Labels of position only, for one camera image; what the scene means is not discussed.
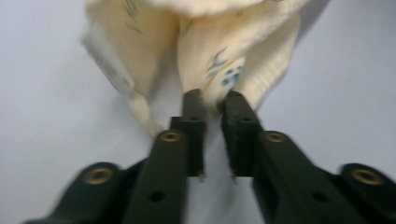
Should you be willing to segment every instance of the white surface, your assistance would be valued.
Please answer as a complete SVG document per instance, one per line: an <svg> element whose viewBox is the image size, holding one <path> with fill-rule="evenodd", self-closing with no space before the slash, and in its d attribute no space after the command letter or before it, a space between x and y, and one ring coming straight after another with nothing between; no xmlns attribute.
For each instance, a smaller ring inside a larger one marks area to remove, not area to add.
<svg viewBox="0 0 396 224"><path fill-rule="evenodd" d="M304 10L305 25L327 1ZM83 167L123 167L151 140L125 99L80 45L83 3L0 1L0 223L46 216ZM365 163L396 179L396 2L331 1L297 45L287 76L258 113L318 166ZM165 126L181 88L168 78L154 94ZM262 223L249 180L233 185L219 124L206 138L208 179L190 181L186 223Z"/></svg>

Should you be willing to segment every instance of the blue print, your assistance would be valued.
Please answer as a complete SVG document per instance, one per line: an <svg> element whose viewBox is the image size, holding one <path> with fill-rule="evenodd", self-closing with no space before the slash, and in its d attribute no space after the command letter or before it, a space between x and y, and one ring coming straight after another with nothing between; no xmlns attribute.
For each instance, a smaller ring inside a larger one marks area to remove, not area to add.
<svg viewBox="0 0 396 224"><path fill-rule="evenodd" d="M240 65L236 68L230 68L229 70L227 70L227 72L225 72L226 78L224 78L221 81L221 86L222 87L226 87L228 86L228 88L230 88L230 90L233 90L233 88L236 85L236 82L239 79L239 76L243 70L243 66Z"/></svg>
<svg viewBox="0 0 396 224"><path fill-rule="evenodd" d="M233 69L228 70L225 75L230 75L231 73L233 73Z"/></svg>
<svg viewBox="0 0 396 224"><path fill-rule="evenodd" d="M216 69L219 68L220 66L224 65L225 63L227 63L227 60L221 61L219 58L221 53L224 52L224 50L226 50L226 49L222 49L221 51L219 51L216 54L215 58L213 58L212 65L210 65L210 67L206 71L207 77L211 77L211 76L215 75Z"/></svg>
<svg viewBox="0 0 396 224"><path fill-rule="evenodd" d="M236 82L239 78L239 73L236 73L235 75L233 75L233 81Z"/></svg>
<svg viewBox="0 0 396 224"><path fill-rule="evenodd" d="M221 85L222 86L227 86L228 83L230 83L230 80L228 78L226 78L226 79L222 80Z"/></svg>

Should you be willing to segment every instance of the white cloth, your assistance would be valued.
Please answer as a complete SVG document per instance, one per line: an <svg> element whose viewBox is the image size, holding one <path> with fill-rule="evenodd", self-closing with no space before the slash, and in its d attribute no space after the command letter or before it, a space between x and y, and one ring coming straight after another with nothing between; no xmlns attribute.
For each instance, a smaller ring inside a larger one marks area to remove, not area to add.
<svg viewBox="0 0 396 224"><path fill-rule="evenodd" d="M290 64L308 1L91 0L84 44L155 136L162 127L145 96L168 50L177 50L183 90L201 89L208 112L218 113L230 90L256 108Z"/></svg>

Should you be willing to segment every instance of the black plastic part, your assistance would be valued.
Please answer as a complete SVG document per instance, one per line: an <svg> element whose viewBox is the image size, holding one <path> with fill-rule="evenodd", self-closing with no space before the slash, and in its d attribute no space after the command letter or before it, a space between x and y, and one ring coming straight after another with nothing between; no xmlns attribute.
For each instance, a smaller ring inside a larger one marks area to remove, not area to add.
<svg viewBox="0 0 396 224"><path fill-rule="evenodd" d="M53 213L26 224L98 224L120 219L123 171L99 162L84 169L66 190Z"/></svg>
<svg viewBox="0 0 396 224"><path fill-rule="evenodd" d="M253 188L267 224L368 223L286 135L259 141Z"/></svg>
<svg viewBox="0 0 396 224"><path fill-rule="evenodd" d="M158 134L135 184L122 224L180 224L187 183L187 136Z"/></svg>
<svg viewBox="0 0 396 224"><path fill-rule="evenodd" d="M230 91L224 99L223 130L230 166L235 176L252 176L257 134L263 131L260 121L244 96Z"/></svg>
<svg viewBox="0 0 396 224"><path fill-rule="evenodd" d="M189 176L205 173L203 150L205 127L205 110L200 90L186 92L183 97L182 116L172 117L170 129L181 130L189 136Z"/></svg>
<svg viewBox="0 0 396 224"><path fill-rule="evenodd" d="M396 184L376 169L345 165L338 185L344 195L372 223L396 223Z"/></svg>

